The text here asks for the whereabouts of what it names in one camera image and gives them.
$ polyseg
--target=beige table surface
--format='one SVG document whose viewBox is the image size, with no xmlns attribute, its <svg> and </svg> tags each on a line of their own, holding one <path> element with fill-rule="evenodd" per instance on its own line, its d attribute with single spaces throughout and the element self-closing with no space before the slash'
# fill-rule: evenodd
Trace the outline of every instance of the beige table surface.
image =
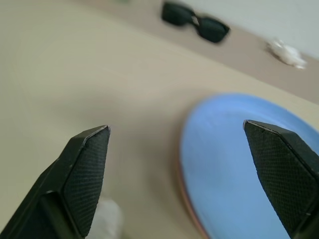
<svg viewBox="0 0 319 239">
<path fill-rule="evenodd" d="M 205 97 L 244 92 L 319 128 L 319 106 L 75 2 L 0 2 L 0 227 L 67 140 L 112 129 L 103 195 L 126 239 L 195 239 L 172 162 Z"/>
</svg>

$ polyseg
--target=sunglasses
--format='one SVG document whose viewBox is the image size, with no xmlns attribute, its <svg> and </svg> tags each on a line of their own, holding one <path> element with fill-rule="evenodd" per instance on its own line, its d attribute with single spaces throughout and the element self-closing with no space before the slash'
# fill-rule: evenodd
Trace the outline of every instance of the sunglasses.
<svg viewBox="0 0 319 239">
<path fill-rule="evenodd" d="M 218 20 L 199 17 L 192 9 L 172 2 L 164 2 L 161 18 L 175 26 L 191 24 L 199 36 L 214 43 L 222 41 L 230 30 L 229 26 Z"/>
</svg>

